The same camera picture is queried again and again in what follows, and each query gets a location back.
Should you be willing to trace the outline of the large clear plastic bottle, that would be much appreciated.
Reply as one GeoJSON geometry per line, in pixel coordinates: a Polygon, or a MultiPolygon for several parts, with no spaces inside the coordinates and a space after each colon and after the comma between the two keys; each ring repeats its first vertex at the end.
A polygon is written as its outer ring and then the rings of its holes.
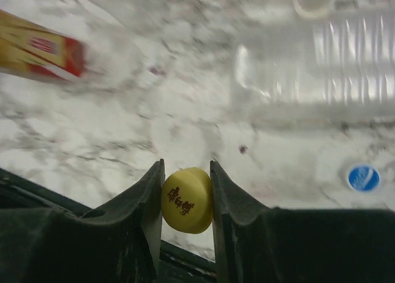
{"type": "Polygon", "coordinates": [[[231,108],[257,121],[362,122],[394,115],[394,10],[336,12],[243,30],[231,108]]]}

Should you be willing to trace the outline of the blue white bottle cap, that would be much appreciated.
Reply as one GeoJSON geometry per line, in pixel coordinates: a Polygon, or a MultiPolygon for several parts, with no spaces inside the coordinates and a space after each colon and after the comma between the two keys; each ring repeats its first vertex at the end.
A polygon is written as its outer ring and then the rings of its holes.
{"type": "Polygon", "coordinates": [[[378,191],[383,182],[379,170],[365,162],[346,164],[339,171],[339,177],[347,188],[359,193],[378,191]]]}

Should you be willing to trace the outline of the yellow bottle cap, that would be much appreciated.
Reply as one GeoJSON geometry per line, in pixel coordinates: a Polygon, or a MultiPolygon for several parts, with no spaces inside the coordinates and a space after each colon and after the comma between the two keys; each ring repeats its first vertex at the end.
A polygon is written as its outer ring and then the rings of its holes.
{"type": "Polygon", "coordinates": [[[161,211],[173,229],[204,232],[213,220],[212,183],[201,168],[189,167],[169,175],[162,186],[161,211]]]}

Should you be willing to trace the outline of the red gold labelled bottle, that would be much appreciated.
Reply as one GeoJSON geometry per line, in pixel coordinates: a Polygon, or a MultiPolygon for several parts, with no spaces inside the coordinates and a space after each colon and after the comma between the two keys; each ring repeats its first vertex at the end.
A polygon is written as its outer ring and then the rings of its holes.
{"type": "Polygon", "coordinates": [[[1,69],[66,81],[85,71],[82,42],[1,11],[1,69]]]}

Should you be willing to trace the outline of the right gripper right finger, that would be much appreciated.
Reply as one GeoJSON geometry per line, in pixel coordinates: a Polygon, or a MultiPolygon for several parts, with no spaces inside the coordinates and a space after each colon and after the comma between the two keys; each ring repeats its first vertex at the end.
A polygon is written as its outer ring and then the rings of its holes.
{"type": "Polygon", "coordinates": [[[212,161],[219,282],[393,282],[394,213],[269,208],[212,161]]]}

